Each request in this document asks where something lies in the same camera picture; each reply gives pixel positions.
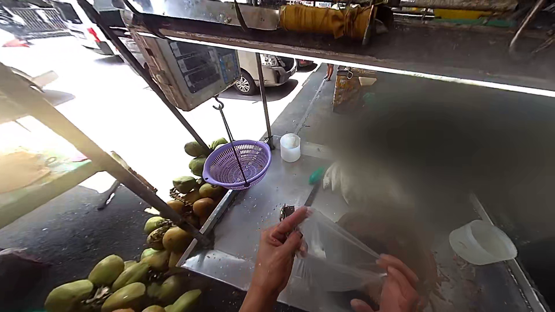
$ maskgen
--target tire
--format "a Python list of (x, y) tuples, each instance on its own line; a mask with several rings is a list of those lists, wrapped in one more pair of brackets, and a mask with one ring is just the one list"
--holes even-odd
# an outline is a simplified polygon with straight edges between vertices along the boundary
[(251, 75), (244, 69), (241, 69), (241, 77), (233, 85), (235, 90), (239, 91), (243, 95), (255, 95), (258, 88), (254, 83), (254, 79)]

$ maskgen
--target metal table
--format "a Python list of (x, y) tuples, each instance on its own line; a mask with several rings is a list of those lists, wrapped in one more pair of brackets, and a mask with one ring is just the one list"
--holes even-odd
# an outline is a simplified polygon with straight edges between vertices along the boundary
[[(283, 204), (302, 205), (312, 188), (308, 184), (310, 174), (331, 162), (327, 159), (329, 154), (326, 148), (321, 145), (303, 144), (301, 152), (298, 161), (287, 163), (281, 160), (280, 151), (274, 150), (265, 178), (238, 193), (233, 202), (228, 200), (228, 207), (215, 210), (214, 216), (217, 215), (220, 221), (210, 226), (214, 227), (213, 248), (190, 248), (180, 261), (181, 266), (248, 290), (260, 231), (279, 221), (279, 210)], [(448, 241), (450, 231), (485, 215), (476, 198), (466, 190), (442, 189), (440, 182), (437, 185), (430, 183), (428, 190), (435, 192), (426, 193), (419, 189), (415, 197), (415, 207), (423, 225), (433, 233), (431, 253), (437, 264), (438, 282), (437, 286), (433, 286), (435, 290), (430, 295), (431, 304), (426, 311), (533, 310), (525, 297), (530, 290), (526, 288), (529, 284), (526, 278), (516, 282), (519, 277), (513, 273), (515, 268), (509, 268), (510, 263), (474, 266), (452, 251)], [(346, 213), (353, 212), (341, 195), (329, 190), (320, 190), (312, 207), (335, 222)], [(278, 300), (311, 310), (309, 298), (307, 289), (290, 283)]]

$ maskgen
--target clear plastic bag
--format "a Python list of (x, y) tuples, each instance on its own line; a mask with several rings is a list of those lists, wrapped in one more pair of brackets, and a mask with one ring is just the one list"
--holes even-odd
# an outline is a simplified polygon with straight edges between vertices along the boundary
[(299, 225), (304, 242), (290, 283), (309, 291), (311, 311), (352, 311), (350, 299), (381, 288), (386, 273), (376, 264), (380, 256), (320, 212), (309, 213)]

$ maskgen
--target white car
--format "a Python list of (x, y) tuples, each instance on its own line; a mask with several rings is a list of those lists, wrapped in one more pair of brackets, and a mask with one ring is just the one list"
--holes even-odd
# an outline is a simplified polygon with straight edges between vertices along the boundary
[[(260, 85), (256, 54), (247, 51), (238, 51), (238, 54), (241, 77), (235, 83), (235, 89), (244, 95), (254, 95), (258, 93), (257, 87)], [(261, 54), (260, 61), (265, 87), (284, 84), (297, 71), (297, 61), (294, 58)]]
[[(103, 2), (106, 1), (94, 1), (94, 8), (99, 12), (102, 19), (108, 19), (110, 25), (113, 24), (117, 26), (110, 26), (113, 31), (123, 34), (127, 29), (125, 29), (119, 11), (112, 7), (111, 2), (103, 6), (99, 5), (99, 3), (102, 4)], [(52, 5), (62, 16), (71, 34), (77, 38), (82, 46), (103, 55), (112, 56), (117, 53), (115, 46), (96, 25), (93, 17), (88, 16), (81, 6), (79, 6), (77, 0), (53, 0)]]

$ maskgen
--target purple plastic basket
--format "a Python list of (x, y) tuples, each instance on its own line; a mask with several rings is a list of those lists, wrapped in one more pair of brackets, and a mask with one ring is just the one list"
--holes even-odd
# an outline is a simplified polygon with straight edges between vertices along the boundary
[(246, 180), (250, 183), (245, 186), (241, 169), (233, 153), (231, 143), (213, 151), (204, 163), (203, 179), (212, 185), (219, 185), (226, 189), (247, 189), (260, 182), (266, 175), (270, 166), (272, 155), (268, 144), (253, 141), (233, 141), (237, 156), (241, 162)]

